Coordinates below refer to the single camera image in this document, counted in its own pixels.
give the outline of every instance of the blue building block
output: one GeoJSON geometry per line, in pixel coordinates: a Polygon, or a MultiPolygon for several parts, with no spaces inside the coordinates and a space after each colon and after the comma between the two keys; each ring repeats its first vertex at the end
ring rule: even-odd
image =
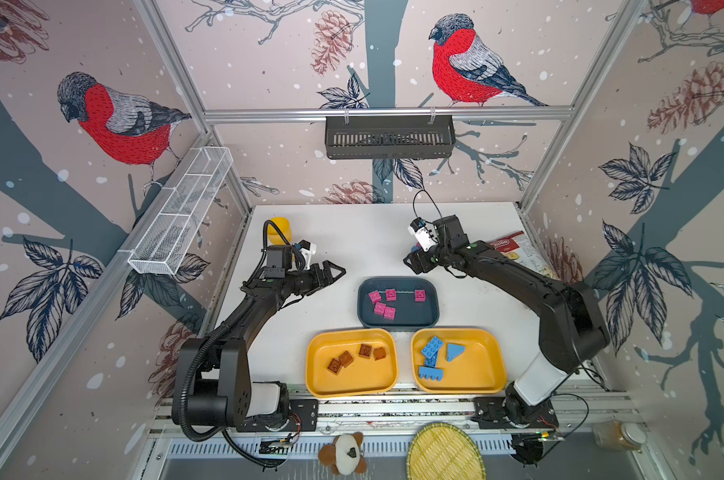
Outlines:
{"type": "Polygon", "coordinates": [[[443,371],[441,369],[433,369],[428,366],[418,367],[418,377],[422,379],[436,380],[437,382],[442,381],[443,371]]]}
{"type": "Polygon", "coordinates": [[[425,366],[430,366],[431,368],[434,368],[434,367],[436,366],[436,359],[437,359],[438,356],[439,356],[439,353],[437,353],[436,355],[434,355],[434,356],[431,357],[431,358],[425,359],[425,361],[423,362],[423,364],[424,364],[425,366]]]}
{"type": "Polygon", "coordinates": [[[463,345],[456,345],[455,343],[447,344],[447,361],[452,362],[458,355],[465,352],[463,345]]]}
{"type": "Polygon", "coordinates": [[[423,353],[423,356],[425,358],[430,359],[431,357],[436,356],[436,354],[439,353],[439,349],[441,349],[442,345],[444,344],[445,343],[440,340],[438,336],[434,335],[420,352],[423,353]]]}

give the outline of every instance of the pine cone illustration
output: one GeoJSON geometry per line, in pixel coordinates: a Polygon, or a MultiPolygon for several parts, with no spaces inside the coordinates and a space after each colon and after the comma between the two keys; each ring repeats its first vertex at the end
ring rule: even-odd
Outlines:
{"type": "Polygon", "coordinates": [[[380,204],[383,196],[376,187],[361,180],[351,180],[350,184],[333,185],[329,197],[322,197],[326,204],[380,204]]]}
{"type": "Polygon", "coordinates": [[[0,30],[0,60],[23,63],[37,48],[49,50],[44,41],[50,36],[40,20],[50,17],[40,7],[29,0],[0,0],[1,18],[8,25],[0,30]]]}
{"type": "Polygon", "coordinates": [[[568,285],[583,281],[581,262],[578,261],[578,256],[573,254],[568,246],[565,246],[564,238],[560,238],[559,243],[556,240],[552,242],[552,239],[549,238],[549,243],[544,245],[544,248],[559,280],[568,285]]]}
{"type": "Polygon", "coordinates": [[[311,68],[323,77],[327,70],[338,68],[338,64],[346,60],[346,53],[351,52],[351,25],[340,12],[330,10],[322,14],[314,35],[311,68]]]}
{"type": "Polygon", "coordinates": [[[194,332],[188,330],[182,322],[175,322],[161,338],[159,356],[156,358],[158,368],[148,377],[148,382],[154,384],[151,393],[159,395],[154,410],[159,408],[162,398],[172,395],[175,388],[175,369],[180,348],[190,336],[194,336],[194,332]]]}
{"type": "Polygon", "coordinates": [[[685,77],[681,86],[658,103],[657,109],[650,110],[648,130],[660,128],[666,134],[680,125],[685,129],[689,124],[700,124],[723,100],[724,64],[711,62],[685,77]]]}

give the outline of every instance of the white wire mesh basket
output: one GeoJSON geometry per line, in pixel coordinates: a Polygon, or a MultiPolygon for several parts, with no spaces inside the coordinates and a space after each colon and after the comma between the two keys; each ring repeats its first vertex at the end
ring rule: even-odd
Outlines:
{"type": "Polygon", "coordinates": [[[225,147],[203,147],[127,261],[138,274],[174,275],[231,168],[225,147]]]}

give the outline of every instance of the white table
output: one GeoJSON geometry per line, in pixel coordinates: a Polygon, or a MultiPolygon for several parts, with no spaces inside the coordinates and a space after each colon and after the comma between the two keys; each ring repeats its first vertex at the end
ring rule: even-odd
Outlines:
{"type": "MultiPolygon", "coordinates": [[[[416,207],[418,215],[427,220],[437,217],[432,204],[416,207]]],[[[524,230],[510,202],[440,204],[439,208],[445,216],[458,216],[470,240],[494,240],[524,230]]],[[[257,206],[217,324],[244,298],[239,287],[261,258],[263,222],[274,216],[290,221],[293,243],[306,239],[318,245],[312,263],[329,260],[347,271],[337,283],[274,315],[247,353],[252,381],[302,385],[306,348],[314,336],[328,330],[363,328],[357,317],[357,289],[365,279],[413,275],[402,259],[415,244],[415,237],[407,232],[415,217],[411,204],[257,206]]],[[[441,268],[423,277],[434,284],[439,297],[439,321],[435,326],[487,330],[500,343],[509,380],[524,372],[540,351],[539,319],[534,312],[481,280],[458,280],[441,268]]],[[[409,350],[412,335],[393,332],[400,387],[415,385],[409,350]]]]}

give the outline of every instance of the round woven mat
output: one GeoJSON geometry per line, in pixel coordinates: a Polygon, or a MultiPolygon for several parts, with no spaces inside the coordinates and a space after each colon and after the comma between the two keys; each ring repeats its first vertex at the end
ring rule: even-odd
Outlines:
{"type": "Polygon", "coordinates": [[[432,423],[407,453],[409,480],[485,480],[485,464],[472,439],[447,423],[432,423]]]}

